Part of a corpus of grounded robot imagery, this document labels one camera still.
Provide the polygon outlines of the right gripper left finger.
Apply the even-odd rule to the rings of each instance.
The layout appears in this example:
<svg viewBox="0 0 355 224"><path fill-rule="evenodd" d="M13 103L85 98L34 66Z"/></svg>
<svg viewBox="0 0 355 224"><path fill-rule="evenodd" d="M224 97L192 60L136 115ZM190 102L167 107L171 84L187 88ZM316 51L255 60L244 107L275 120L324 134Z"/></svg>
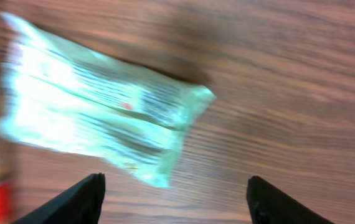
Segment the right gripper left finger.
<svg viewBox="0 0 355 224"><path fill-rule="evenodd" d="M13 224L98 224L105 190L105 175L90 174Z"/></svg>

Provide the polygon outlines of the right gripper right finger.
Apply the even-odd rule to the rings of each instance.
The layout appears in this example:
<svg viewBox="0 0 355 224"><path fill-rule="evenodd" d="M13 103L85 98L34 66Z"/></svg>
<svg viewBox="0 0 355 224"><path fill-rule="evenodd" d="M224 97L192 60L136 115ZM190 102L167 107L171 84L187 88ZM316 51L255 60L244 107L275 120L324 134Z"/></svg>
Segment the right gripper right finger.
<svg viewBox="0 0 355 224"><path fill-rule="evenodd" d="M248 180L246 199L253 224L333 224L256 175Z"/></svg>

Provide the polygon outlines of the teal tissue packet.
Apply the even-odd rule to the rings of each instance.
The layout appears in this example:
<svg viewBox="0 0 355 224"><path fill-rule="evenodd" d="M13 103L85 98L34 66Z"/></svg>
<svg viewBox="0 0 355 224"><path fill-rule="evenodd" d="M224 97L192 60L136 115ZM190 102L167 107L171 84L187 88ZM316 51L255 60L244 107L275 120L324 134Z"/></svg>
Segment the teal tissue packet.
<svg viewBox="0 0 355 224"><path fill-rule="evenodd" d="M214 100L183 82L86 48L2 12L14 31L2 64L0 135L99 157L166 188L184 137Z"/></svg>

